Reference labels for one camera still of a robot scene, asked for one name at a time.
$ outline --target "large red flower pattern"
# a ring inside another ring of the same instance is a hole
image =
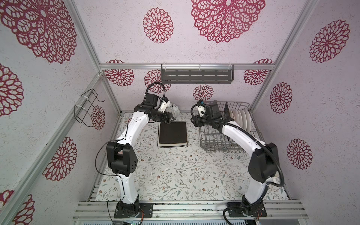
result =
[[[273,63],[273,61],[271,59],[261,59],[255,63]],[[250,85],[261,84],[268,72],[266,69],[248,69],[244,73],[244,81]]]
[[[280,82],[273,88],[270,94],[270,106],[276,113],[285,112],[292,100],[292,90],[290,85]]]
[[[105,112],[99,105],[95,106],[91,112],[91,122],[97,130],[101,130],[105,125]]]
[[[306,169],[312,163],[312,151],[304,140],[292,140],[288,145],[287,152],[291,164],[298,169]]]
[[[22,204],[20,211],[14,217],[13,225],[29,225],[35,212],[34,204],[35,201],[32,199],[32,194],[29,194],[27,201]]]
[[[124,63],[121,60],[110,60],[106,63]],[[132,69],[110,69],[104,71],[109,81],[118,86],[128,86],[134,81],[134,72]]]
[[[193,97],[196,100],[209,100],[214,94],[214,90],[210,85],[202,84],[197,86],[193,91]]]
[[[76,32],[62,0],[0,0],[1,22],[37,57],[70,61]]]
[[[191,0],[194,26],[216,43],[229,42],[257,21],[265,0]]]
[[[24,99],[23,92],[18,76],[0,63],[0,117],[17,110]]]
[[[349,39],[349,24],[337,20],[321,28],[310,46],[310,57],[315,62],[326,62],[339,54]]]
[[[150,84],[152,84],[154,82],[161,83],[161,71],[158,69],[156,69],[156,70],[153,69],[153,70],[149,71],[144,77],[144,83],[145,83],[146,87],[148,87]],[[165,86],[165,90],[167,91],[170,89],[171,84],[164,84],[164,86]],[[155,84],[155,85],[151,86],[149,90],[154,93],[158,93],[158,94],[164,93],[164,90],[160,84]]]
[[[5,203],[8,201],[10,196],[14,193],[14,190],[6,190],[2,193],[0,193],[0,210],[5,205]]]
[[[60,181],[74,168],[76,157],[76,145],[70,137],[66,137],[42,174],[47,180]]]
[[[169,40],[174,30],[169,14],[163,9],[152,8],[143,19],[146,36],[155,43]]]

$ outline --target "plate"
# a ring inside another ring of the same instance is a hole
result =
[[[244,110],[246,115],[246,132],[250,132],[251,130],[251,116],[248,110]]]
[[[234,119],[234,114],[233,114],[233,112],[232,112],[232,111],[229,111],[229,114],[230,114],[230,117],[231,117],[233,120],[235,120],[235,119]]]
[[[241,111],[240,111],[240,115],[241,115],[241,118],[242,118],[242,120],[243,120],[243,126],[242,126],[242,128],[243,128],[244,130],[246,130],[246,114],[245,114],[244,110],[241,110]]]
[[[239,123],[242,123],[242,121],[240,119],[239,112],[237,110],[234,110],[233,114],[234,114],[235,122],[241,127]]]

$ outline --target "wire basket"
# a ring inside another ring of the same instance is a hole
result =
[[[221,114],[224,114],[224,108],[226,102],[216,102],[219,106]],[[229,110],[250,110],[250,104],[246,102],[227,102]],[[254,121],[252,113],[251,116],[251,131],[250,134],[257,139],[264,140],[262,134],[260,133],[257,125]],[[236,142],[234,142],[231,138],[228,138],[226,135],[220,133],[216,129],[212,128],[212,126],[202,126],[199,127],[199,135],[200,135],[200,147],[206,151],[244,151],[242,147],[240,147]]]

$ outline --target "black mounting plate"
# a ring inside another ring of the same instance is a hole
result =
[[[139,209],[139,214],[137,216],[135,216],[134,218],[141,218],[143,216],[143,214],[141,213],[140,210],[144,211],[144,218],[151,218],[153,216],[153,203],[140,203],[140,209]],[[117,219],[121,219],[121,218],[130,218],[128,215],[122,215],[121,211],[115,210],[115,214],[114,214],[114,218]]]
[[[228,208],[231,207],[241,207],[241,203],[240,202],[228,202],[227,204]],[[228,210],[229,212],[229,216],[230,217],[265,217],[267,216],[265,207],[264,207],[264,203],[261,203],[261,205],[253,211],[253,215],[252,216],[245,216],[242,212],[241,209],[240,210]]]

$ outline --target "red floral medallion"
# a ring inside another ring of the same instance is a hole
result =
[[[76,145],[70,137],[66,137],[42,174],[47,180],[60,181],[74,168],[76,157]]]
[[[158,69],[156,69],[156,70],[153,69],[153,70],[149,71],[144,77],[144,83],[145,83],[146,87],[148,87],[150,84],[152,84],[154,82],[161,83],[161,71]],[[171,84],[164,84],[164,86],[165,86],[165,90],[167,91],[170,89]],[[155,85],[151,86],[149,90],[154,93],[158,93],[158,94],[164,93],[164,90],[160,84],[155,84]]]
[[[24,99],[23,92],[17,75],[0,63],[0,117],[17,110]]]
[[[288,145],[287,152],[291,164],[298,169],[306,169],[312,163],[312,151],[304,140],[292,140]]]
[[[257,21],[265,0],[191,0],[194,26],[216,43],[239,38]]]
[[[292,100],[292,90],[290,85],[280,82],[273,88],[270,94],[270,106],[276,113],[285,112]]]
[[[209,100],[214,94],[214,90],[210,85],[202,84],[197,86],[193,91],[193,97],[196,100]]]
[[[310,57],[315,62],[326,62],[340,53],[349,39],[349,24],[337,20],[321,28],[310,46]]]
[[[0,210],[5,205],[5,203],[8,201],[10,196],[14,193],[14,190],[6,190],[2,193],[0,193]]]
[[[255,63],[273,63],[273,61],[271,59],[261,59]],[[267,69],[248,69],[244,73],[244,81],[250,85],[261,84],[268,72]]]
[[[32,194],[29,194],[27,201],[24,202],[20,208],[20,211],[13,219],[13,225],[29,225],[32,221],[32,216],[35,212],[35,201],[32,199]]]
[[[146,36],[155,43],[169,40],[174,30],[169,14],[163,9],[152,8],[143,19]]]
[[[106,63],[124,63],[121,60],[110,60]],[[119,86],[128,86],[134,81],[134,72],[132,69],[110,69],[104,70],[109,81]]]
[[[74,23],[62,0],[0,0],[0,16],[36,56],[63,63],[75,54]]]
[[[95,106],[91,113],[91,122],[97,130],[101,130],[105,125],[105,112],[99,105]]]

